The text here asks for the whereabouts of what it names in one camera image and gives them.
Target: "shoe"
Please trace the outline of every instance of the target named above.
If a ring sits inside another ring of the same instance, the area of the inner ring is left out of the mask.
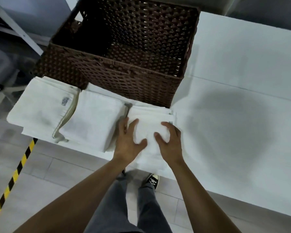
[[[154,186],[154,189],[159,185],[159,176],[156,174],[150,174],[146,180],[146,183],[150,183]]]

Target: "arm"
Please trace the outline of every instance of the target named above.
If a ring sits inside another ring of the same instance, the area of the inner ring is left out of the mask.
[[[163,159],[175,174],[194,233],[241,233],[186,165],[180,130],[168,122],[162,122],[162,125],[169,129],[169,142],[166,143],[159,133],[154,133],[154,136]]]
[[[128,129],[127,121],[125,118],[119,123],[113,159],[32,216],[15,233],[82,233],[117,175],[147,146],[146,139],[140,144],[133,141],[138,120]]]

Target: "gray floor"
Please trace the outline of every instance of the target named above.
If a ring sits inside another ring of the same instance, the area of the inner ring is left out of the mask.
[[[0,107],[0,196],[31,141],[31,137],[20,134],[22,128],[5,120],[10,108],[7,103]],[[0,213],[0,232],[13,232],[105,163],[104,159],[39,140]],[[129,173],[128,218],[136,224],[136,192],[147,173],[140,170]],[[243,233],[291,232],[289,216],[214,193],[211,195]],[[161,178],[156,197],[174,233],[192,232],[176,181]]]

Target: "hazard tape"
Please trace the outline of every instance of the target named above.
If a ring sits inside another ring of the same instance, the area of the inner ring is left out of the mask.
[[[3,195],[0,198],[0,211],[2,209],[2,206],[5,203],[6,199],[8,198],[14,184],[16,183],[18,176],[19,176],[20,172],[22,171],[22,169],[23,169],[23,167],[24,167],[29,155],[31,154],[33,147],[37,141],[38,141],[37,138],[33,138],[33,140],[31,141],[30,145],[28,146],[26,152],[24,153],[24,155],[22,157],[22,160],[19,162],[17,169],[14,171],[13,176],[12,176],[11,180],[9,181],[8,186],[6,187]]]

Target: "fabric label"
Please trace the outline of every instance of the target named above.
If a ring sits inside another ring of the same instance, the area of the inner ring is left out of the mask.
[[[68,97],[64,97],[63,100],[62,100],[62,102],[61,102],[61,105],[66,106],[68,100],[69,100]]]

